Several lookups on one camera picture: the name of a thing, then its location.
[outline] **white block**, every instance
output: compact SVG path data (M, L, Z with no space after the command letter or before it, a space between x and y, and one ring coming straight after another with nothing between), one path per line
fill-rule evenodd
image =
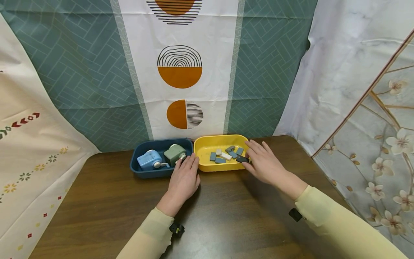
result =
M227 160L227 161L230 161L231 160L231 155L228 155L228 154L226 154L226 153L221 153L221 155L220 155L220 157L221 158L224 158L225 160Z

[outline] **red arrow pattern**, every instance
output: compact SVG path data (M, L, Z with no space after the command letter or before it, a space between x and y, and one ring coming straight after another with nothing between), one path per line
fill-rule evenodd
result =
M36 119L38 117L40 117L40 113L38 113L38 112L34 112L34 113L32 113L32 115L36 116ZM30 121L26 121L26 118L23 118L23 119L20 120L20 124L26 124L28 122L30 122ZM21 125L19 125L18 121L15 121L15 122L12 123L12 127L13 128L19 128L19 127L21 127ZM6 136L7 132L5 130L0 130L0 139L3 138L3 135Z
M17 124L17 121L15 121L15 122L13 122L12 127L13 128L18 128L18 127L21 127L21 125Z

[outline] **yellow tray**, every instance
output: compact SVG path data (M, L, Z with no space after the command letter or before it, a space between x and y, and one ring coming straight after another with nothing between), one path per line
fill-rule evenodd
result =
M221 148L222 152L230 146L237 148L244 148L242 156L246 156L248 147L244 143L247 139L242 135L219 135L200 137L194 142L194 153L200 158L200 165L198 168L203 172L229 171L244 169L244 166L236 162L235 159L226 160L225 164L216 164L210 161L211 152L216 152L216 149Z

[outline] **left hand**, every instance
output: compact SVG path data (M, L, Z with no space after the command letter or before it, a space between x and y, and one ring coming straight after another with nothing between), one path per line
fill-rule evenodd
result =
M168 191L156 206L161 212L170 217L175 215L200 185L200 175L197 174L200 159L195 154L187 156L184 161L178 160L171 175Z

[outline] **navy blue tray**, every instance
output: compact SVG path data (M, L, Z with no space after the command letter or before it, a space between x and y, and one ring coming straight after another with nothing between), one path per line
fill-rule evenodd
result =
M132 155L130 168L136 176L139 178L156 178L156 177L169 177L173 173L174 167L161 167L151 171L143 171L140 165L138 164L137 158L145 154L148 150L156 150L161 158L162 162L165 163L164 152L167 151L172 144L178 144L182 146L187 156L193 153L193 143L186 138L173 138L173 139L163 139L163 140L154 140L141 143L137 146Z

